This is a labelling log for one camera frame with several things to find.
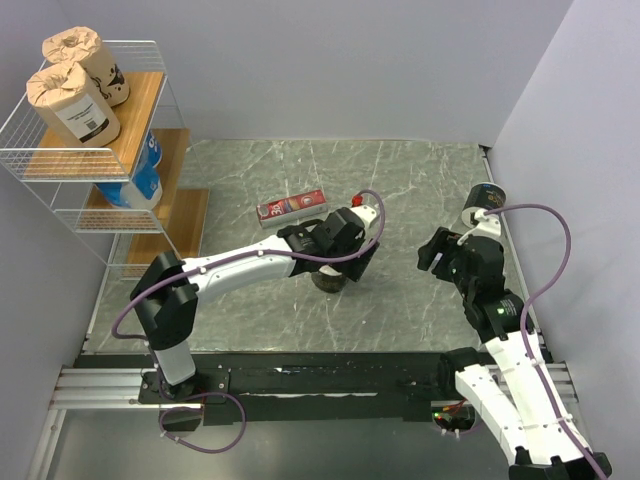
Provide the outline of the blue paper roll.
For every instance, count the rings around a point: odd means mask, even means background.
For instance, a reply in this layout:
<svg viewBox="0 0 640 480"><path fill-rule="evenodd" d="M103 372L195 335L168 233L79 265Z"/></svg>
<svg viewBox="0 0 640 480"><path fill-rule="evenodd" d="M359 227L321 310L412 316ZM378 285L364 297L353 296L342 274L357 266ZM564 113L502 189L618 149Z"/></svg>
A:
<svg viewBox="0 0 640 480"><path fill-rule="evenodd" d="M135 174L142 172L145 169L155 169L161 162L163 156L162 147L152 130L147 132L144 145L142 147Z"/></svg>
<svg viewBox="0 0 640 480"><path fill-rule="evenodd" d="M159 174L150 165L137 171L130 182L96 183L95 187L110 205L134 210L154 209L163 193Z"/></svg>

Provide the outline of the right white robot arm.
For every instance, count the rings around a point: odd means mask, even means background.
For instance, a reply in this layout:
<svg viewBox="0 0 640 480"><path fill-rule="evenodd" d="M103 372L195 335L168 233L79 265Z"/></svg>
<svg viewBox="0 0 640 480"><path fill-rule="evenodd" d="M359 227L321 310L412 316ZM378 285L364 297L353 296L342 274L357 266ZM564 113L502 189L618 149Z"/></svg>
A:
<svg viewBox="0 0 640 480"><path fill-rule="evenodd" d="M511 479L607 479L612 466L576 428L552 382L522 299L505 286L496 239L439 228L418 250L418 267L453 284L468 323L498 372L471 347L442 355L437 386L463 397L499 444Z"/></svg>

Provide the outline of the black paper roll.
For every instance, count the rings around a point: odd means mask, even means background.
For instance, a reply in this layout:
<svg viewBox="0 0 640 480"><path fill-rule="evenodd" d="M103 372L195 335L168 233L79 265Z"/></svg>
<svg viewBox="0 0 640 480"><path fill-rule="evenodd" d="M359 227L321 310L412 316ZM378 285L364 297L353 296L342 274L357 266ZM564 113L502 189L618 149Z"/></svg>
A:
<svg viewBox="0 0 640 480"><path fill-rule="evenodd" d="M506 192L499 185L489 182L474 185L461 212L463 224L467 227L472 227L474 225L473 217L478 210L498 209L506 203L506 199Z"/></svg>
<svg viewBox="0 0 640 480"><path fill-rule="evenodd" d="M339 293L348 283L348 278L334 270L331 266L322 266L318 271L311 274L313 284L323 292Z"/></svg>

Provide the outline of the brown roll with cartoon print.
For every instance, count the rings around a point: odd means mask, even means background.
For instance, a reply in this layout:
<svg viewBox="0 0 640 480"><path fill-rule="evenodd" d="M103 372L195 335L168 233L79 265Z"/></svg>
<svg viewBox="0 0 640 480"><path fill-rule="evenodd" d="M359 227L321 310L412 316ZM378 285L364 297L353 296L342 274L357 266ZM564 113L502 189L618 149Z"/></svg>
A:
<svg viewBox="0 0 640 480"><path fill-rule="evenodd" d="M45 39L42 53L52 64L69 61L81 65L111 107L129 98L129 83L114 55L91 28L77 26Z"/></svg>

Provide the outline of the brown roll with label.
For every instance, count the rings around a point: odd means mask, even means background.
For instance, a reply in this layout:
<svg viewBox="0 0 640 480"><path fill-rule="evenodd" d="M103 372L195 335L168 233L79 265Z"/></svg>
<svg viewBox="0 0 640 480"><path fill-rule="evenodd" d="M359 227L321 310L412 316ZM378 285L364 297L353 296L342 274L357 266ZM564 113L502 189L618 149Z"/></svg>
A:
<svg viewBox="0 0 640 480"><path fill-rule="evenodd" d="M114 141L121 125L84 68L53 64L26 82L29 104L66 147L101 148Z"/></svg>

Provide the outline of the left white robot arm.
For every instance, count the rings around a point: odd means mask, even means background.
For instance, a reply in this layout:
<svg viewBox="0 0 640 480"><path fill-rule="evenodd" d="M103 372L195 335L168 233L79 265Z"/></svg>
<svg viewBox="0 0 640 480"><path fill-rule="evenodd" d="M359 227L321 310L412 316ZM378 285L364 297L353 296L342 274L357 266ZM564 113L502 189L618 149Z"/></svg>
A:
<svg viewBox="0 0 640 480"><path fill-rule="evenodd" d="M198 389L188 339L198 306L207 299L267 280L322 273L358 281L379 246L385 215L370 206L342 207L324 220L286 226L248 247L180 260L158 255L130 301L174 401Z"/></svg>

